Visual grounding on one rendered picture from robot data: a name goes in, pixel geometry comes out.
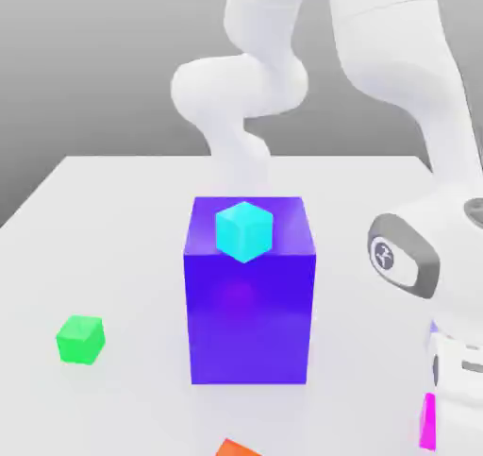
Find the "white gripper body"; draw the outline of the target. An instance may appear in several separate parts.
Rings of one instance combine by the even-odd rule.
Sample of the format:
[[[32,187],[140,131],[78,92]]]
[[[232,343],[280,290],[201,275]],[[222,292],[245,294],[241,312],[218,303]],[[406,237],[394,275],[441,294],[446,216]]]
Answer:
[[[483,397],[483,346],[433,332],[428,359],[436,393],[442,397]]]

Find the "small magenta cube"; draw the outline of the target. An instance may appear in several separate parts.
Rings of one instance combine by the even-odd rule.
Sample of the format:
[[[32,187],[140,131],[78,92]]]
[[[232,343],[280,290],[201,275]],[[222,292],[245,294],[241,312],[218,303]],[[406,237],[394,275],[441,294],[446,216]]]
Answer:
[[[436,450],[436,397],[426,393],[419,419],[419,447]]]

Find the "small orange cube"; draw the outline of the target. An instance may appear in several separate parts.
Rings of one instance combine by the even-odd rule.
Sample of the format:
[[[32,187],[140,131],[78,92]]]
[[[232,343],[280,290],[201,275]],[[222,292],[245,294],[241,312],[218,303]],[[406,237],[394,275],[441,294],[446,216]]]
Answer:
[[[261,454],[229,438],[225,438],[217,449],[215,456],[261,456]]]

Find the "small cyan cube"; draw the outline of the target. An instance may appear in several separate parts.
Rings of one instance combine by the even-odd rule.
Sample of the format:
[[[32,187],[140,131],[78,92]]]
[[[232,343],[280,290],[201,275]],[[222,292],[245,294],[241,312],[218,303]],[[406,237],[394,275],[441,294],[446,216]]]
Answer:
[[[217,249],[241,263],[270,251],[273,232],[273,214],[247,201],[215,214]]]

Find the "small green cube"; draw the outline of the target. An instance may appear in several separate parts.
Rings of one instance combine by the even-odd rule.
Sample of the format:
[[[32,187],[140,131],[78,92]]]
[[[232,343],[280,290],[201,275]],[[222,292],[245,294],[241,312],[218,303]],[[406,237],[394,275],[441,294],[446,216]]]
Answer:
[[[102,318],[71,315],[58,331],[56,342],[63,362],[92,365],[106,342]]]

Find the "large purple box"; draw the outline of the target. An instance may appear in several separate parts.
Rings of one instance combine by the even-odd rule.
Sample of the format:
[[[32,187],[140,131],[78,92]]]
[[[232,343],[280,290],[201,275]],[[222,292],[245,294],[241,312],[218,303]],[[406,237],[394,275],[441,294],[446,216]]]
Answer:
[[[197,196],[183,262],[194,384],[303,384],[316,268],[304,202],[251,197],[274,217],[273,247],[241,263],[216,246],[215,215],[238,197]]]

